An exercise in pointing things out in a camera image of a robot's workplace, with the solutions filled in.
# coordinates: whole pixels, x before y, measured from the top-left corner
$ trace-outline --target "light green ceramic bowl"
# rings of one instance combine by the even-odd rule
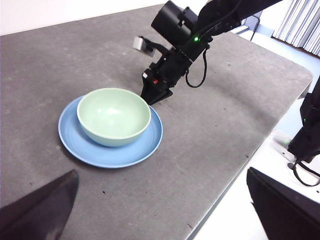
[[[76,114],[87,136],[109,147],[133,142],[151,120],[148,104],[137,94],[120,88],[89,92],[80,100]]]

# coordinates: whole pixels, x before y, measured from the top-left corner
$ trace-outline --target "blue plate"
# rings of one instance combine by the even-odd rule
[[[63,145],[76,158],[96,167],[117,169],[142,162],[158,148],[163,126],[152,107],[151,122],[136,141],[121,147],[107,147],[92,141],[81,128],[77,117],[77,106],[81,98],[78,97],[66,106],[58,123]]]

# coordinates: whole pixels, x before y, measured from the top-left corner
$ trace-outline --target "gray table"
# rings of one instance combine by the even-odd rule
[[[172,97],[154,105],[164,134],[151,157],[124,169],[82,163],[59,139],[59,116],[69,102],[94,89],[141,92],[141,73],[151,58],[133,50],[132,40],[144,35],[162,41],[149,27],[159,9],[1,38],[2,206],[76,169],[80,187],[62,240],[192,237],[312,79],[303,67],[237,35],[222,34],[207,53],[203,86],[192,89],[182,79]],[[190,81],[202,74],[199,58]]]

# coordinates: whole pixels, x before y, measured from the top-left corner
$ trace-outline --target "white floor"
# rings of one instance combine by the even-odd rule
[[[250,39],[251,33],[245,32],[242,34],[242,37]],[[309,69],[313,74],[310,90],[313,89],[320,75],[320,59],[258,33],[254,36],[253,42]],[[251,204],[252,199],[246,183],[249,167],[258,169],[273,179],[320,203],[320,193],[317,192],[320,192],[320,186],[305,187],[300,184],[293,175],[293,172],[287,167],[287,163],[290,162],[289,160],[293,160],[293,156],[284,147],[281,147],[274,141],[274,137],[279,134],[285,134],[290,139],[300,129],[302,123],[299,108],[302,102],[303,99],[296,100],[287,114],[275,126],[274,131],[260,146],[246,168],[241,172],[195,236],[195,240],[268,239]],[[320,155],[313,159],[309,167],[318,173],[320,172]],[[302,171],[299,173],[303,179],[309,180],[309,183],[317,182],[309,174]]]

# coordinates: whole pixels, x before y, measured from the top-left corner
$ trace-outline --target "black object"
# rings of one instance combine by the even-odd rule
[[[300,108],[302,128],[295,135],[288,146],[288,151],[296,157],[291,166],[296,178],[305,186],[312,187],[303,182],[298,173],[296,165],[299,164],[308,172],[320,177],[320,175],[305,166],[302,161],[310,163],[312,159],[320,154],[320,77],[312,91],[307,93]]]
[[[250,167],[246,182],[270,240],[318,240],[320,204]]]
[[[57,240],[76,199],[75,170],[0,209],[0,239]]]
[[[199,88],[206,80],[207,67],[208,67],[207,57],[206,57],[207,50],[208,50],[208,48],[206,50],[204,50],[204,52],[202,54],[203,55],[203,63],[204,63],[204,72],[203,72],[203,78],[202,78],[201,82],[198,85],[192,85],[188,80],[189,69],[185,73],[185,82],[190,88],[194,88],[194,89]]]
[[[208,43],[213,40],[212,36],[240,26],[241,20],[280,1],[212,0],[201,9],[199,16],[189,7],[182,9],[168,1],[151,26],[173,47],[162,51],[159,61],[151,63],[142,74],[141,97],[150,105],[170,97],[173,94],[170,88],[189,72],[189,67],[198,56],[209,49]],[[149,43],[150,48],[156,44]]]
[[[260,17],[258,16],[255,16],[255,15],[252,15],[251,17],[254,17],[256,19],[256,24],[254,25],[254,29],[253,29],[253,33],[252,33],[252,36],[250,38],[250,41],[252,41],[252,39],[254,38],[255,34],[256,34],[256,31],[257,31],[257,28],[260,24]]]

